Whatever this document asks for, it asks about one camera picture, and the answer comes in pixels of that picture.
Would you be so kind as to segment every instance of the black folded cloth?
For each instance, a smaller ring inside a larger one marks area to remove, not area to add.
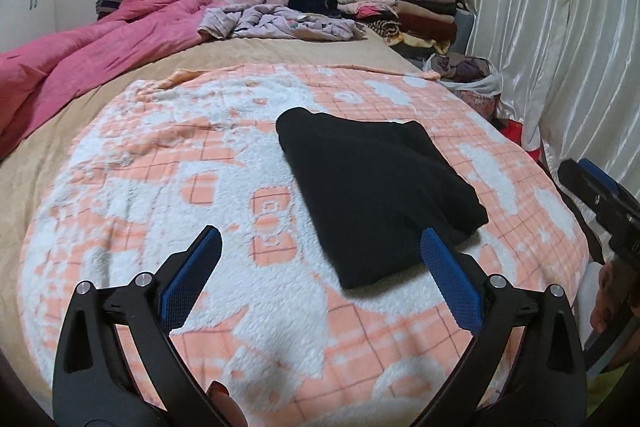
[[[427,60],[427,58],[436,52],[434,48],[417,48],[415,46],[409,46],[404,42],[398,42],[398,44],[390,46],[389,49],[395,51],[407,60]]]
[[[318,13],[334,18],[342,16],[337,0],[289,0],[287,6],[302,13]]]
[[[426,228],[453,248],[488,222],[474,188],[416,121],[359,122],[296,107],[276,131],[343,288],[421,263]]]

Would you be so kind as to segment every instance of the black gripper frame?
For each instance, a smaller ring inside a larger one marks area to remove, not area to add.
[[[186,251],[169,256],[155,274],[139,274],[120,287],[96,289],[88,281],[76,286],[54,367],[57,425],[231,427],[184,365],[158,320],[159,296],[212,229],[205,227]],[[166,411],[142,398],[115,325],[129,327]]]
[[[482,328],[412,427],[574,427],[586,415],[582,348],[559,285],[543,292],[487,276],[469,255],[453,252],[482,298]],[[525,327],[498,400],[478,409],[514,327]]]

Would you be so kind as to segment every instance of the plastic bag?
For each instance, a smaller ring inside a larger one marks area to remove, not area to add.
[[[436,55],[432,55],[422,68],[423,71],[431,70],[431,59]],[[502,79],[500,73],[495,69],[494,65],[489,63],[489,76],[476,80],[475,82],[449,82],[439,79],[438,83],[446,87],[450,92],[463,100],[469,107],[475,110],[486,120],[491,120],[494,115],[495,108],[500,100],[500,92]]]

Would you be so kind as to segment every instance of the pink comforter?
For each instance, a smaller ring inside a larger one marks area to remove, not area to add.
[[[200,44],[197,28],[204,8],[222,3],[124,0],[97,23],[1,54],[0,158],[78,96],[132,68]]]

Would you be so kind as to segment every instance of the metal screw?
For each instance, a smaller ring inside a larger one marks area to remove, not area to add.
[[[81,283],[79,283],[78,286],[76,286],[76,291],[80,294],[80,295],[84,295],[85,293],[87,293],[89,290],[91,289],[91,283],[89,281],[82,281]]]
[[[562,297],[564,295],[564,290],[562,289],[562,286],[559,284],[552,284],[549,288],[549,291],[552,293],[552,295],[555,295],[556,297]]]
[[[502,275],[492,275],[489,277],[489,282],[494,288],[504,288],[507,286],[507,279]]]
[[[136,286],[147,286],[152,279],[153,277],[149,272],[139,273],[138,275],[136,275]]]

